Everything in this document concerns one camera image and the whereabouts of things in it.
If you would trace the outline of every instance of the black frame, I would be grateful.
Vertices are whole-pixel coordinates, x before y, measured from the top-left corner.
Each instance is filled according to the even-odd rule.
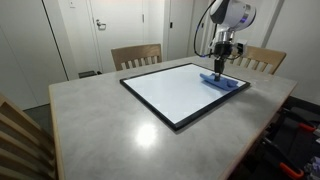
[[[243,81],[243,82],[245,82],[245,84],[242,85],[241,87],[239,87],[238,89],[231,91],[230,93],[222,96],[220,99],[213,101],[209,105],[201,108],[200,110],[198,110],[195,113],[191,114],[190,116],[184,118],[183,120],[179,121],[178,123],[173,124],[166,116],[164,116],[160,111],[158,111],[157,108],[153,107],[147,100],[145,100],[142,96],[140,96],[135,90],[133,90],[128,84],[126,84],[124,82],[125,80],[129,80],[129,79],[133,79],[133,78],[137,78],[137,77],[141,77],[141,76],[145,76],[145,75],[149,75],[149,74],[153,74],[153,73],[158,73],[161,71],[167,71],[170,69],[179,68],[179,67],[187,66],[190,64],[193,64],[193,63],[187,63],[187,64],[174,66],[174,67],[170,67],[170,68],[165,68],[165,69],[161,69],[161,70],[157,70],[157,71],[153,71],[153,72],[149,72],[149,73],[144,73],[144,74],[140,74],[140,75],[136,75],[136,76],[132,76],[132,77],[128,77],[128,78],[123,78],[123,79],[120,79],[120,84],[122,84],[131,94],[133,94],[139,101],[141,101],[148,109],[150,109],[154,114],[156,114],[164,123],[166,123],[174,131],[178,131],[181,128],[187,126],[188,124],[190,124],[191,122],[193,122],[194,120],[196,120],[197,118],[199,118],[200,116],[205,114],[206,112],[212,110],[213,108],[217,107],[218,105],[220,105],[221,103],[223,103],[224,101],[229,99],[230,97],[234,96],[235,94],[239,93],[243,89],[246,89],[247,87],[250,86],[250,83],[247,81],[243,81],[241,79],[237,79],[232,76],[227,76],[224,74],[224,76],[232,77],[234,79]]]

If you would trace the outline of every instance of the whiteboard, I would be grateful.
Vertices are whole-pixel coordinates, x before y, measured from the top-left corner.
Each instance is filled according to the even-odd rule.
[[[120,83],[172,129],[178,130],[249,86],[248,82],[222,75],[238,81],[239,86],[237,90],[225,91],[205,82],[200,73],[214,72],[185,64],[122,79]]]

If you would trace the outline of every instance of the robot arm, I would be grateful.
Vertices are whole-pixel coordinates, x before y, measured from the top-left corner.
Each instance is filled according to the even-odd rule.
[[[235,31],[250,26],[256,16],[255,7],[237,0],[216,0],[210,9],[213,23],[218,24],[216,38],[211,43],[215,59],[215,81],[220,81],[224,63],[230,56]]]

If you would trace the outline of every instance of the chair back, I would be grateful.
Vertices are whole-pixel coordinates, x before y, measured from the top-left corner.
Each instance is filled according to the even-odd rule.
[[[247,46],[246,55],[236,60],[231,60],[230,63],[260,72],[274,74],[285,57],[285,52]]]
[[[56,179],[54,141],[0,93],[0,179]]]
[[[123,70],[122,64],[126,69],[130,69],[162,62],[160,44],[111,49],[111,53],[117,71]]]

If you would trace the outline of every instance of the gray table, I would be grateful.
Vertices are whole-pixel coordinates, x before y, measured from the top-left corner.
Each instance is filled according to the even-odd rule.
[[[251,87],[178,133],[119,83],[189,62],[213,69],[212,59],[191,57],[51,85],[60,179],[227,178],[296,82],[227,65]]]

